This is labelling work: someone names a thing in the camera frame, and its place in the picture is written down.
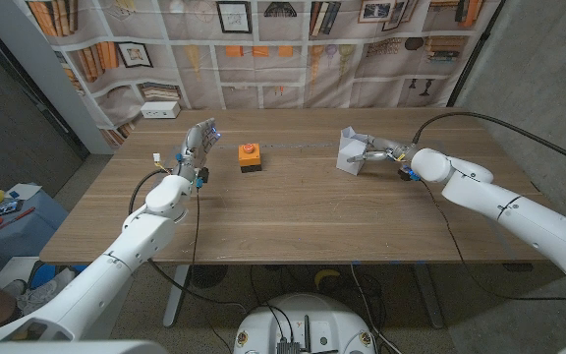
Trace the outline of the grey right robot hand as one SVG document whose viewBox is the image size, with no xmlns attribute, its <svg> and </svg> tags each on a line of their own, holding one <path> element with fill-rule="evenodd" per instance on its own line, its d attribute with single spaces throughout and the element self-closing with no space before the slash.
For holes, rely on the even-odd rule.
<svg viewBox="0 0 566 354">
<path fill-rule="evenodd" d="M 356 135 L 355 139 L 366 146 L 363 152 L 348 157 L 348 162 L 386 160 L 405 163 L 410 162 L 418 152 L 415 144 L 402 144 L 372 135 Z"/>
</svg>

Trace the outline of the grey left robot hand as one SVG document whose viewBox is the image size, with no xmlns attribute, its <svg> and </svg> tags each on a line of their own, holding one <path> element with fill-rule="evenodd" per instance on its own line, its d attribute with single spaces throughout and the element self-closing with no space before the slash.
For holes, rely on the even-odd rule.
<svg viewBox="0 0 566 354">
<path fill-rule="evenodd" d="M 173 174 L 190 182 L 204 168 L 207 154 L 220 139 L 221 134 L 215 127 L 215 119 L 209 118 L 194 125 L 185 136 L 179 149 L 180 158 L 173 169 Z"/>
</svg>

